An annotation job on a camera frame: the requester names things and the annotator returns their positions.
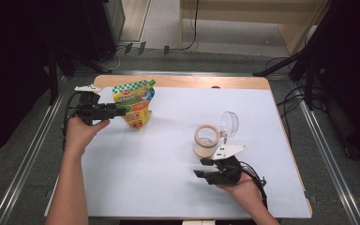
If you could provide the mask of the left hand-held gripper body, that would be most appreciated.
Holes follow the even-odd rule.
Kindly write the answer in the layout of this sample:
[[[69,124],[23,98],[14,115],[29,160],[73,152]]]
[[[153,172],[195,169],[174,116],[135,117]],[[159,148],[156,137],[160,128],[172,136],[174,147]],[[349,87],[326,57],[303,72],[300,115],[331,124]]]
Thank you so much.
[[[75,112],[81,117],[85,124],[91,125],[94,120],[108,119],[104,106],[98,103],[100,99],[100,95],[98,94],[100,91],[99,88],[90,84],[86,86],[76,86],[75,91],[81,95]]]

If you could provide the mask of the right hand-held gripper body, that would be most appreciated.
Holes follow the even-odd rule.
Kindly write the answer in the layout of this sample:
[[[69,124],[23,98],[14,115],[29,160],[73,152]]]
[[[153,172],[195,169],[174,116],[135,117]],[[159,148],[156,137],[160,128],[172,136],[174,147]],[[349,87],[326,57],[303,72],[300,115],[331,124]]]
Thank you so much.
[[[220,145],[213,156],[208,157],[214,160],[217,166],[216,172],[208,172],[206,179],[209,185],[231,185],[236,184],[240,177],[242,167],[236,158],[236,154],[246,150],[245,145]]]

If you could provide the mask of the clear jar with hinged lid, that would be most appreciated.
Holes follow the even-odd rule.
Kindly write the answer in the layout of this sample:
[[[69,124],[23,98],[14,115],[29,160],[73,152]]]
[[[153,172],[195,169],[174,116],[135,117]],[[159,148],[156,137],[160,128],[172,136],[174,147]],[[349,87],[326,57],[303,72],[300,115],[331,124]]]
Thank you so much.
[[[204,124],[194,132],[194,153],[200,158],[225,159],[246,149],[244,145],[227,144],[239,127],[238,116],[234,112],[222,114],[220,127]]]

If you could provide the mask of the yellow green refill pouch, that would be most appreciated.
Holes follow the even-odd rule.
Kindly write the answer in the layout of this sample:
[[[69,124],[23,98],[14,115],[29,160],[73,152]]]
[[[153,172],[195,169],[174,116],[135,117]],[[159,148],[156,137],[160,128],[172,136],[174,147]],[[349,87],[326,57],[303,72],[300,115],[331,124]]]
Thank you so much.
[[[155,80],[130,82],[116,85],[112,97],[117,106],[126,109],[123,119],[135,129],[140,129],[148,121],[152,111],[150,102],[155,96]]]

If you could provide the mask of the person's right hand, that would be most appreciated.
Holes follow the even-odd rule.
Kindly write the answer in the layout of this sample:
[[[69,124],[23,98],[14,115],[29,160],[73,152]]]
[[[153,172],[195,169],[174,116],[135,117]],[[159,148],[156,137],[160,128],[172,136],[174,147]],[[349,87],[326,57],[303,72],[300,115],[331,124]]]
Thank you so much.
[[[236,184],[217,185],[217,187],[229,193],[234,200],[247,211],[263,206],[261,193],[258,190],[258,187],[254,184],[252,178],[245,173],[241,174],[241,177]]]

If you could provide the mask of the person's left hand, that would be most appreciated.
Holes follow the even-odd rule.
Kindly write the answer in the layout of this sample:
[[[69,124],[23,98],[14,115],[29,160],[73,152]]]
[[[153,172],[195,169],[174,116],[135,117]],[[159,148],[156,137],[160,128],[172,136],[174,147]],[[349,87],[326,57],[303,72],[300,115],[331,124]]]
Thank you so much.
[[[109,124],[109,120],[102,120],[95,125],[86,125],[78,116],[71,118],[67,123],[65,153],[82,156],[87,145]]]

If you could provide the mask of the black stand with legs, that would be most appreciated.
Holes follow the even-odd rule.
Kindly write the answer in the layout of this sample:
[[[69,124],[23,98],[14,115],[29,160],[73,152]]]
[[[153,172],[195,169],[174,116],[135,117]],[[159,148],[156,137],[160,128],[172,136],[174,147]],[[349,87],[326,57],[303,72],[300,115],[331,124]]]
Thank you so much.
[[[73,77],[75,74],[75,67],[71,60],[75,59],[93,69],[95,72],[105,73],[106,69],[94,63],[80,54],[74,52],[69,47],[53,46],[48,53],[48,69],[49,69],[49,82],[50,82],[50,105],[52,105],[58,99],[58,77],[57,69],[61,71],[67,77]]]

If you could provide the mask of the black cabinet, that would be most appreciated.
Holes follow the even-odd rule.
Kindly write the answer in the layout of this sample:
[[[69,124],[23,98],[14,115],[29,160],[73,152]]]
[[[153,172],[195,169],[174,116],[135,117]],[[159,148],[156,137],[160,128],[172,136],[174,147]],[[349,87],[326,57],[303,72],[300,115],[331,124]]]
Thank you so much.
[[[116,53],[126,20],[122,0],[83,0],[93,53],[99,62]]]

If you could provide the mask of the dark curtain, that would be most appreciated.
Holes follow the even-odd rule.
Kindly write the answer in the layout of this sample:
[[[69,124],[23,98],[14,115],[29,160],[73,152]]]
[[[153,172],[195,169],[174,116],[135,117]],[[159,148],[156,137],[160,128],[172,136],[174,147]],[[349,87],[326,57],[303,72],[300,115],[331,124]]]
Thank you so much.
[[[54,87],[44,69],[70,0],[0,0],[0,148]]]
[[[346,154],[360,158],[360,0],[332,0],[316,30],[313,58],[324,105]]]

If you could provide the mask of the black stand with slanted bar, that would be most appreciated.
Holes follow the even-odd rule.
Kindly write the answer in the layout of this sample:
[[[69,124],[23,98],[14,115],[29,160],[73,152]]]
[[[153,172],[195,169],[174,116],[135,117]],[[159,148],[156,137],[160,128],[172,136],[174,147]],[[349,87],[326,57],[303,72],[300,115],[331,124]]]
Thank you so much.
[[[329,29],[333,26],[338,8],[341,6],[341,1],[342,0],[331,0],[325,15],[322,17],[321,22],[318,24],[315,32],[312,34],[305,47],[273,66],[268,67],[263,71],[253,73],[253,76],[266,77],[293,63],[289,77],[292,81],[299,81],[303,74],[307,74],[304,101],[308,108],[312,110],[314,76],[318,72],[318,51],[323,46],[324,38],[329,34]]]

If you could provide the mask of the light wooden bench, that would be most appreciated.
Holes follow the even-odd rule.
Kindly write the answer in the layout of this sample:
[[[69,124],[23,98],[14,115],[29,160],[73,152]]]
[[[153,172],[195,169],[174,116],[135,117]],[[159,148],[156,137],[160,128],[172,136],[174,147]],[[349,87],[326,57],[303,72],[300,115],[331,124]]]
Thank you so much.
[[[313,25],[320,22],[330,0],[179,0],[179,46],[183,20],[200,19],[274,23],[290,55],[301,49]]]

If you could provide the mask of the metal floor rail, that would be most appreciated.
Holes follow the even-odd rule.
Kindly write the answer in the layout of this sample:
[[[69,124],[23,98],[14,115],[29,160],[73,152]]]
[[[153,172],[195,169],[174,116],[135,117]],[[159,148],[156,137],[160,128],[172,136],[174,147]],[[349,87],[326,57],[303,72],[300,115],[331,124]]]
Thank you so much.
[[[28,149],[22,159],[20,167],[16,171],[14,178],[5,192],[3,200],[0,203],[0,225],[6,225],[11,211],[18,200],[23,186],[26,182],[28,174],[30,173],[43,144],[47,133],[52,125],[53,119],[57,114],[60,104],[63,101],[64,92],[58,94],[57,99],[48,107],[44,117],[33,137]]]
[[[317,117],[315,116],[315,112],[312,111],[306,103],[301,104],[301,109],[305,119],[307,120],[307,124],[315,143],[318,146],[326,170],[331,177],[337,195],[343,205],[348,220],[351,225],[360,225],[360,208],[338,166],[336,159],[334,158],[334,155],[332,154],[332,149],[323,135],[323,131]]]

